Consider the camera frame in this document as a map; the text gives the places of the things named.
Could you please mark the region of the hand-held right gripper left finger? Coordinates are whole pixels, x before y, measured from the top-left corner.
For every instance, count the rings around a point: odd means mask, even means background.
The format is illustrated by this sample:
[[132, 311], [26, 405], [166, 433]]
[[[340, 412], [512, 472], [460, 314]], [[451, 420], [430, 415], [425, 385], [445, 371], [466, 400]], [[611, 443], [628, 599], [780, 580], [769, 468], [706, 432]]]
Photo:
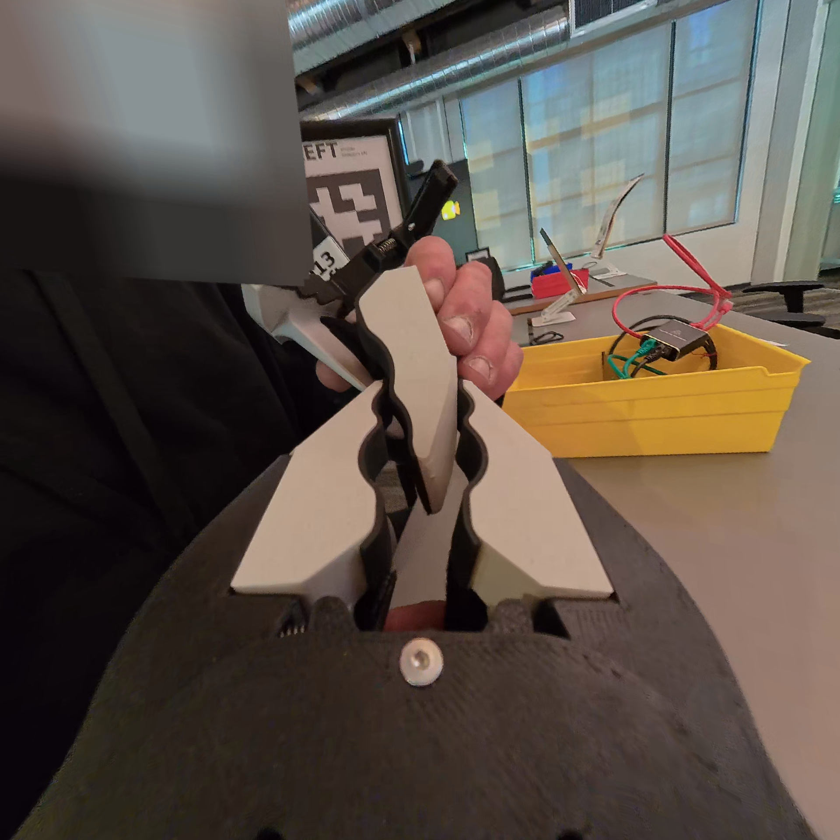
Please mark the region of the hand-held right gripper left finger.
[[386, 461], [374, 382], [297, 446], [231, 581], [242, 595], [334, 596], [355, 608], [391, 582], [395, 541], [375, 478]]

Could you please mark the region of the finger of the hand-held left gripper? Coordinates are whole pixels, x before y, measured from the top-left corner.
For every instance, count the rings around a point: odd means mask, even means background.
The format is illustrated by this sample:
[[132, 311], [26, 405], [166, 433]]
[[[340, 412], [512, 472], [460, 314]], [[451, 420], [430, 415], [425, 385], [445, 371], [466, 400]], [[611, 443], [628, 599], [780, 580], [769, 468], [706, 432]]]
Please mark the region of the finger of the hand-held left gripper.
[[458, 377], [418, 269], [380, 274], [357, 300], [356, 322], [402, 426], [417, 494], [438, 513], [455, 466]]
[[322, 322], [337, 316], [337, 302], [320, 304], [299, 297], [296, 289], [276, 286], [243, 284], [241, 289], [250, 317], [277, 341], [297, 343], [358, 391], [367, 388], [362, 362]]

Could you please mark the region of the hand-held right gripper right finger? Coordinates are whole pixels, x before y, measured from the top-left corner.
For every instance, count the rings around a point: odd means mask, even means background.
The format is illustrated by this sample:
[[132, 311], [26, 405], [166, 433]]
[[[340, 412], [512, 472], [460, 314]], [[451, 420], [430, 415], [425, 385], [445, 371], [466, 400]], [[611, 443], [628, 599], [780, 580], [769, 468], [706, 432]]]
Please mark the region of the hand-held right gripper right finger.
[[614, 586], [548, 449], [477, 386], [458, 389], [456, 464], [467, 479], [448, 556], [448, 599], [603, 601]]

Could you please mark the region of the person's left hand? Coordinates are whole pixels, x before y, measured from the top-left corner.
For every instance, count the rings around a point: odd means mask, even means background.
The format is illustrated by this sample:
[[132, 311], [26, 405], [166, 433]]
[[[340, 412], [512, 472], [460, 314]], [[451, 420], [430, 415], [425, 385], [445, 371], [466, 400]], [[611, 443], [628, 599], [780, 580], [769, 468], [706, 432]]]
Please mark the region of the person's left hand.
[[477, 261], [458, 268], [452, 248], [433, 235], [410, 248], [404, 265], [419, 272], [458, 376], [502, 405], [523, 350], [512, 338], [510, 312], [492, 299], [490, 269]]

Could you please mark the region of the person's right hand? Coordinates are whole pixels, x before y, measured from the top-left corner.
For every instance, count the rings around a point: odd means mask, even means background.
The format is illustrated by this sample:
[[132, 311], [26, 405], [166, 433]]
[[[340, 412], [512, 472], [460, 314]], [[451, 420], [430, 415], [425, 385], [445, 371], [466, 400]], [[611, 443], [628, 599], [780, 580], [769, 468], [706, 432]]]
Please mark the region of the person's right hand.
[[388, 633], [422, 633], [445, 629], [445, 601], [424, 601], [393, 607], [385, 618], [383, 631]]

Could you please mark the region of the white stand with dark board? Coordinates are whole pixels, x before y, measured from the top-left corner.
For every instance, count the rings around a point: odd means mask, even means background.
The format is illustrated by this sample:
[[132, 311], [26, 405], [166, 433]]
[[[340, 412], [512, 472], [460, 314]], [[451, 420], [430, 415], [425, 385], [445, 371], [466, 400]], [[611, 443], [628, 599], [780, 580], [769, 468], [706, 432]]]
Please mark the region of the white stand with dark board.
[[[561, 267], [568, 264], [543, 227], [540, 229], [539, 233], [543, 243], [548, 248], [552, 261]], [[572, 294], [568, 293], [567, 296], [555, 301], [553, 304], [541, 311], [540, 315], [536, 318], [535, 323], [538, 326], [549, 326], [550, 324], [562, 322], [565, 318], [565, 313], [571, 307], [570, 303], [572, 300]]]

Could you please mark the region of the red plastic bin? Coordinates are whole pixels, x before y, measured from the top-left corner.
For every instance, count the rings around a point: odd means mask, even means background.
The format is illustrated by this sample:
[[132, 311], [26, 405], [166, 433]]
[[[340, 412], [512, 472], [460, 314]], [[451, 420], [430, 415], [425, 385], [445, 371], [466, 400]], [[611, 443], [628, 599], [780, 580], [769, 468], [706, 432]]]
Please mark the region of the red plastic bin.
[[531, 294], [536, 299], [559, 298], [568, 293], [572, 298], [581, 298], [589, 289], [590, 270], [587, 267], [563, 267], [557, 264], [559, 272], [530, 279]]

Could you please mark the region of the yellow plastic bin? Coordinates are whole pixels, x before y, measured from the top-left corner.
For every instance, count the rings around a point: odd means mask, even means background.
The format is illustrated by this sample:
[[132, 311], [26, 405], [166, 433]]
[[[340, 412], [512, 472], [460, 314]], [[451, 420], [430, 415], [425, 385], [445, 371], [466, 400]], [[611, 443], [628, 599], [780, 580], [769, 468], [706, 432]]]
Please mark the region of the yellow plastic bin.
[[697, 350], [621, 379], [613, 337], [532, 346], [507, 414], [554, 457], [758, 454], [774, 446], [809, 360], [744, 332], [711, 332], [719, 365]]

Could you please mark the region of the wood-edged table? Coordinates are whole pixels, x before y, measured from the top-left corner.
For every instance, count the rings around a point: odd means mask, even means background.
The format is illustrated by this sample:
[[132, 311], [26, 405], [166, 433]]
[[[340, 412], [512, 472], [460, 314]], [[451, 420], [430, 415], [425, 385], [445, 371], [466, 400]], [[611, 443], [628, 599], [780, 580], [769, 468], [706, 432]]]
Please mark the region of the wood-edged table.
[[[619, 298], [622, 294], [631, 290], [637, 290], [646, 287], [653, 287], [654, 289], [665, 289], [666, 286], [677, 285], [680, 287], [695, 288], [696, 284], [688, 280], [677, 280], [676, 282], [667, 281], [666, 283], [657, 283], [649, 278], [636, 275], [622, 275], [618, 277], [608, 278], [602, 280], [599, 278], [589, 279], [587, 292], [570, 302], [570, 305], [582, 305], [588, 302], [595, 302], [601, 300], [614, 300]], [[511, 312], [512, 315], [530, 314], [533, 312], [541, 312], [555, 301], [567, 296], [564, 292], [559, 296], [551, 296], [546, 298], [527, 297], [521, 300], [513, 300], [510, 298], [503, 302], [503, 305]]]

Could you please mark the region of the white document stand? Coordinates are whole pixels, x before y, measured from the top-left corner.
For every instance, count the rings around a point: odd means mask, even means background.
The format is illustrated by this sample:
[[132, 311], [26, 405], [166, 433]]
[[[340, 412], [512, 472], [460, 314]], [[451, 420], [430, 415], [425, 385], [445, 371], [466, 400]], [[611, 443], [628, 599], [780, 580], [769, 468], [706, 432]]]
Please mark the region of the white document stand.
[[581, 266], [583, 269], [588, 270], [590, 279], [597, 280], [609, 288], [614, 288], [615, 285], [613, 281], [618, 278], [625, 277], [626, 273], [616, 268], [612, 263], [605, 259], [606, 247], [608, 246], [612, 235], [619, 208], [625, 202], [635, 186], [643, 180], [644, 176], [645, 173], [642, 172], [626, 182], [620, 192], [607, 207], [602, 217], [602, 223], [598, 229], [598, 234], [591, 253]]

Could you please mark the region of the window with blinds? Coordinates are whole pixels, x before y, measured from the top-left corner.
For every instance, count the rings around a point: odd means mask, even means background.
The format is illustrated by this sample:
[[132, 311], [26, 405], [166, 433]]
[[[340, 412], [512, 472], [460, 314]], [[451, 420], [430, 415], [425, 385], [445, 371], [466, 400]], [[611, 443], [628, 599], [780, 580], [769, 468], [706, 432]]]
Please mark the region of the window with blinds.
[[757, 2], [726, 2], [460, 98], [400, 115], [408, 160], [465, 162], [436, 234], [474, 231], [503, 269], [736, 221]]

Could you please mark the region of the silver ventilation duct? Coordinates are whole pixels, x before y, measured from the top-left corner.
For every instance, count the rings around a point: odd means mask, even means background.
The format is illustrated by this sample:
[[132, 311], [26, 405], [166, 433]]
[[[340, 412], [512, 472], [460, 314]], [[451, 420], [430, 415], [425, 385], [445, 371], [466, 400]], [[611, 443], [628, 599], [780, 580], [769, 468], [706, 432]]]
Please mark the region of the silver ventilation duct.
[[570, 36], [569, 16], [562, 7], [552, 8], [310, 106], [299, 117], [321, 122], [399, 112], [447, 91], [530, 67], [561, 51]]
[[295, 1], [287, 2], [294, 49], [311, 46], [357, 24], [386, 34], [428, 15], [464, 5], [456, 1]]

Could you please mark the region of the black network switch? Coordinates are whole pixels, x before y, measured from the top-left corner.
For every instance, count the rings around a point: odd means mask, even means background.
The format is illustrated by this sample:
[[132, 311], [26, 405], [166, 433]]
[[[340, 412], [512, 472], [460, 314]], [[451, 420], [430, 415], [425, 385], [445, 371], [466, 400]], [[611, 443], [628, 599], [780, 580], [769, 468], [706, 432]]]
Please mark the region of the black network switch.
[[690, 322], [670, 319], [646, 332], [639, 349], [651, 361], [677, 362], [706, 347], [710, 337]]

